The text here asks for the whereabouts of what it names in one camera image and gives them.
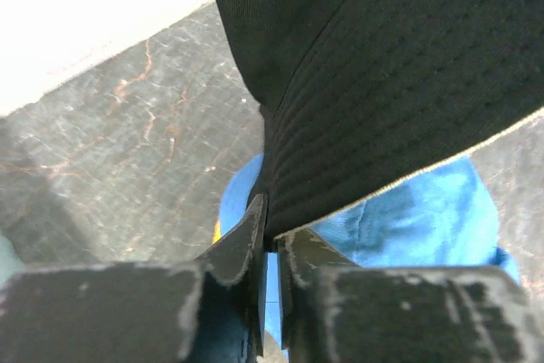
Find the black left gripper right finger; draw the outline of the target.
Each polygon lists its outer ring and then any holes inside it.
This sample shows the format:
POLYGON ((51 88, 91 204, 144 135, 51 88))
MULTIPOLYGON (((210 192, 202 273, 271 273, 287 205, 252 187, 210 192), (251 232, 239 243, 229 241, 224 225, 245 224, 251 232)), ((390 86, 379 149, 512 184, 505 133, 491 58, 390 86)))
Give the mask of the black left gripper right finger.
POLYGON ((286 350, 361 349, 361 267, 312 230, 276 241, 281 347, 286 350))

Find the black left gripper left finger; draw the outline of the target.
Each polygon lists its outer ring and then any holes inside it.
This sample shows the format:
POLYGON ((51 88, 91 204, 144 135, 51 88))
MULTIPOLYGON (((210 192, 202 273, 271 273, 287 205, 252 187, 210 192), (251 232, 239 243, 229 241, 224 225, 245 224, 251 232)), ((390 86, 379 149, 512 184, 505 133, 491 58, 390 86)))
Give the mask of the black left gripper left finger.
POLYGON ((264 350, 268 201, 257 195, 241 221, 197 259, 207 267, 195 357, 258 357, 264 350))

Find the yellow bucket hat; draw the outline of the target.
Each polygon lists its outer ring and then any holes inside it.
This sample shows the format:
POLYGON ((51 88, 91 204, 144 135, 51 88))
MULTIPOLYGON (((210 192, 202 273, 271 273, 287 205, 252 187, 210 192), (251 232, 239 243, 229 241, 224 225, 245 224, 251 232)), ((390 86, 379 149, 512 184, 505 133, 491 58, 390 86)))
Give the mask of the yellow bucket hat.
POLYGON ((218 242, 221 236, 222 236, 221 222, 220 222, 220 219, 218 218, 213 228, 212 244, 215 244, 216 242, 218 242))

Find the blue bucket hat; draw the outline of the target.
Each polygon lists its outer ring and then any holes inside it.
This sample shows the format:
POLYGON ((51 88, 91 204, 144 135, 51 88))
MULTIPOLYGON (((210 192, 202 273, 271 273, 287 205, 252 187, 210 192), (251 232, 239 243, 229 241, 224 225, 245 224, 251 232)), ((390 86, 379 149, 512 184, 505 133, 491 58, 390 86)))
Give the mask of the blue bucket hat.
POLYGON ((496 205, 465 156, 310 228, 362 267, 494 265, 520 280, 498 244, 496 205))

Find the black hat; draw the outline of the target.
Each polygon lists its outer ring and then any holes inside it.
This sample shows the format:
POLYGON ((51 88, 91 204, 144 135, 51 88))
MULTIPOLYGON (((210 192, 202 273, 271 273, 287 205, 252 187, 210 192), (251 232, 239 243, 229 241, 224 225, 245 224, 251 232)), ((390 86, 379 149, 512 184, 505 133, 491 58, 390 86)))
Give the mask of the black hat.
POLYGON ((543 107, 543 0, 216 0, 260 104, 266 235, 353 206, 543 107))

